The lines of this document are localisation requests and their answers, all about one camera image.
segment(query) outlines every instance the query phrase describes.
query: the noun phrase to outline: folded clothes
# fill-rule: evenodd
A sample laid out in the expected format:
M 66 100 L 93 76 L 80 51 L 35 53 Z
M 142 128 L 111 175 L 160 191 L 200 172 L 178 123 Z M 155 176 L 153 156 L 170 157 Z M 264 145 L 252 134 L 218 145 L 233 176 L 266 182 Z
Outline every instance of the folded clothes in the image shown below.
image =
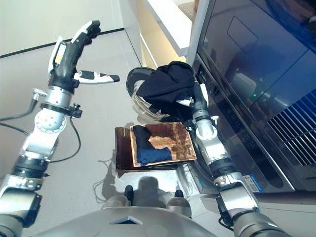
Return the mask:
M 137 162 L 141 163 L 141 166 L 153 162 L 172 160 L 169 148 L 156 149 L 152 146 L 149 142 L 152 134 L 148 128 L 136 125 L 133 127 L 133 131 L 136 137 Z

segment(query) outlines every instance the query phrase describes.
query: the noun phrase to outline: wooden tray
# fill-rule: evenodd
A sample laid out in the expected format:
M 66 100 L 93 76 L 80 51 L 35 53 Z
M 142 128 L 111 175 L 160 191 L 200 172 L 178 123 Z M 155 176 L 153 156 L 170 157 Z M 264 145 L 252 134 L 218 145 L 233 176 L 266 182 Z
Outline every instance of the wooden tray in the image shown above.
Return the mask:
M 166 122 L 142 125 L 151 132 L 149 141 L 156 149 L 168 147 L 171 151 L 172 160 L 153 162 L 147 165 L 165 164 L 171 162 L 184 162 L 197 159 L 190 135 L 180 122 Z M 137 162 L 136 137 L 133 126 L 130 127 L 130 138 L 133 154 L 133 166 L 140 167 Z

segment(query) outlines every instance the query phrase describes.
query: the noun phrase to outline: black cable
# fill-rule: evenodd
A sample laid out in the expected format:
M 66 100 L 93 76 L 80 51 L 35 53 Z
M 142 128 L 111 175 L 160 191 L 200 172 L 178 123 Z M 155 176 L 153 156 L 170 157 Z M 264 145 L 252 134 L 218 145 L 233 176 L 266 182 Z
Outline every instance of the black cable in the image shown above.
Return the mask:
M 13 116 L 9 116 L 9 117 L 6 117 L 6 118 L 0 118 L 0 122 L 2 121 L 6 121 L 6 120 L 10 120 L 10 119 L 19 119 L 21 117 L 24 117 L 26 115 L 29 115 L 31 112 L 33 112 L 34 108 L 35 108 L 35 105 L 37 104 L 37 100 L 35 99 L 32 99 L 31 100 L 31 103 L 30 103 L 30 106 L 29 106 L 29 109 L 25 112 L 25 113 L 22 113 L 22 114 L 19 114 L 19 115 L 13 115 Z
M 70 117 L 70 125 L 71 127 L 73 128 L 73 130 L 75 131 L 76 135 L 77 135 L 77 138 L 78 138 L 78 143 L 79 143 L 79 146 L 78 146 L 78 149 L 76 150 L 76 152 L 74 154 L 72 154 L 70 157 L 67 157 L 67 158 L 64 158 L 64 159 L 59 159 L 59 160 L 53 160 L 51 161 L 50 163 L 57 163 L 57 162 L 60 162 L 60 161 L 64 161 L 64 160 L 67 160 L 67 159 L 70 159 L 72 157 L 74 157 L 75 155 L 77 155 L 77 153 L 79 152 L 80 148 L 81 148 L 81 140 L 80 140 L 80 136 L 79 136 L 79 133 L 74 125 L 74 122 L 73 122 L 73 118 Z
M 219 219 L 218 219 L 218 223 L 219 223 L 221 226 L 224 226 L 226 229 L 228 229 L 228 230 L 230 230 L 230 231 L 234 231 L 233 228 L 231 228 L 231 227 L 227 226 L 226 224 L 222 223 L 222 219 L 223 219 L 223 217 L 219 218 Z
M 0 125 L 1 125 L 1 126 L 4 126 L 4 127 L 12 128 L 12 129 L 17 130 L 17 131 L 19 131 L 19 132 L 22 132 L 22 133 L 25 134 L 25 135 L 29 135 L 28 132 L 26 132 L 26 131 L 24 131 L 23 129 L 20 129 L 20 128 L 18 128 L 18 127 L 15 127 L 15 126 L 12 126 L 12 125 L 9 125 L 9 124 L 6 124 L 6 123 L 2 123 L 2 122 L 0 122 Z

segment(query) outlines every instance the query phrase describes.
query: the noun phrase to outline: white wall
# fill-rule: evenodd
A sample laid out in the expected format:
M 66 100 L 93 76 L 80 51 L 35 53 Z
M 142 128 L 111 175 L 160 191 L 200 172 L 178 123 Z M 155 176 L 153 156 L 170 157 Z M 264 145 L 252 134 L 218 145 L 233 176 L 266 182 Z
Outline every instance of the white wall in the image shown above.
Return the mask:
M 118 0 L 0 0 L 0 55 L 70 39 L 100 20 L 101 31 L 123 27 Z

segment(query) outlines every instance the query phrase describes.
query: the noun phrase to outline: sticker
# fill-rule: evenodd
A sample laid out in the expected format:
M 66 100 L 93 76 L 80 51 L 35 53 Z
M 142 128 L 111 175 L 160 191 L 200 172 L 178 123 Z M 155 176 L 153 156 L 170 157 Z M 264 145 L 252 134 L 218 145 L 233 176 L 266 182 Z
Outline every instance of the sticker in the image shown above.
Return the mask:
M 244 178 L 246 180 L 246 183 L 254 193 L 263 193 L 263 190 L 261 189 L 252 174 L 244 175 Z

